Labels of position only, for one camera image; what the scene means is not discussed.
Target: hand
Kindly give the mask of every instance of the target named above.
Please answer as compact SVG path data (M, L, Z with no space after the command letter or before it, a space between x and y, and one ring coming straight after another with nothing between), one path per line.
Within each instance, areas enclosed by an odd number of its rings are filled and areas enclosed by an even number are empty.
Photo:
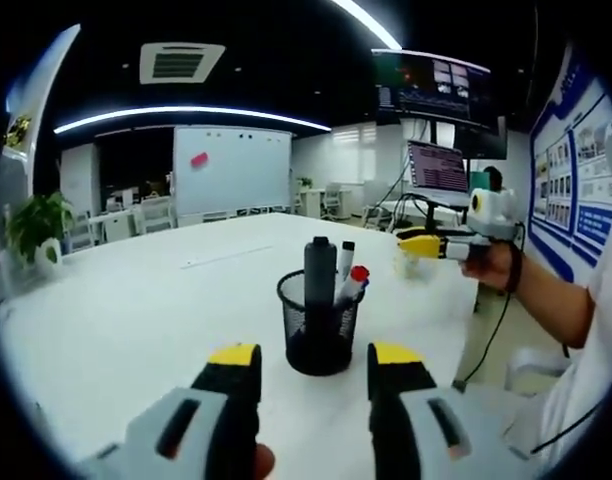
M266 445L257 445L255 452L255 480L264 480L275 466L275 455Z
M511 264L510 246L493 243L485 257L462 263L462 273L496 290L506 290Z

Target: black mesh pen cup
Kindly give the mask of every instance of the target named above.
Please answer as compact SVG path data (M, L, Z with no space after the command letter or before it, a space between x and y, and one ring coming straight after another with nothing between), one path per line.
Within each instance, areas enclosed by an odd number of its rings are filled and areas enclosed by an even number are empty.
M277 284L282 301L286 359L305 375L334 375L348 368L353 355L357 309L364 298L328 308L304 305L304 271L284 276Z

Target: floor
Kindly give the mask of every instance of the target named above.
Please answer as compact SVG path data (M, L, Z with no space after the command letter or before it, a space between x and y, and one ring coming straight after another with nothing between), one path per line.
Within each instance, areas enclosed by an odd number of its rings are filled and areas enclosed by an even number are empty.
M353 217L342 221L346 225L362 227L361 219ZM486 287L481 287L478 295L478 309L474 313L473 331L466 346L457 378L464 379L480 361L486 344L499 321L504 308L505 296L499 296ZM506 364L512 353L521 347L534 347L545 351L561 351L561 346L553 340L521 304L511 299L502 325L493 340L486 359L471 382L502 387L506 374ZM549 388L555 379L541 375L527 374L517 382L515 391L537 393Z

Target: computer screen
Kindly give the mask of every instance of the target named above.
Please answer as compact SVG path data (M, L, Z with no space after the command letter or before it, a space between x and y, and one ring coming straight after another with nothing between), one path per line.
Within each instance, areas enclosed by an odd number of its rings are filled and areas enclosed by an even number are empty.
M408 153L413 188L468 192L464 160L459 150L410 141Z
M429 117L497 132L489 69L454 58L374 49L379 113Z
M498 118L498 134L473 129L465 126L455 127L453 148L461 150L464 158L486 158L488 160L506 160L508 148L508 131L506 118Z

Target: ceiling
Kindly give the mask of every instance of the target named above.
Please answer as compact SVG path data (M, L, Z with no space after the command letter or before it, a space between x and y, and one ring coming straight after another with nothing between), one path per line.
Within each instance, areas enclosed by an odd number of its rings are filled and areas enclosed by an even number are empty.
M564 46L557 29L540 22L536 55L536 13L530 1L497 2L495 7L481 1L356 3L404 48L489 67L500 115L508 116L513 129L530 129L550 93ZM70 17L71 23L82 23L82 31L54 84L46 129L123 108L162 105L243 108L330 127L374 118L370 49L384 44L332 1L221 0L208 9L172 0L158 8L143 15L130 10L113 19L107 12ZM203 84L140 85L141 45L163 41L219 44L226 52ZM131 117L82 127L63 139L82 142L83 137L150 124L242 121L223 117Z

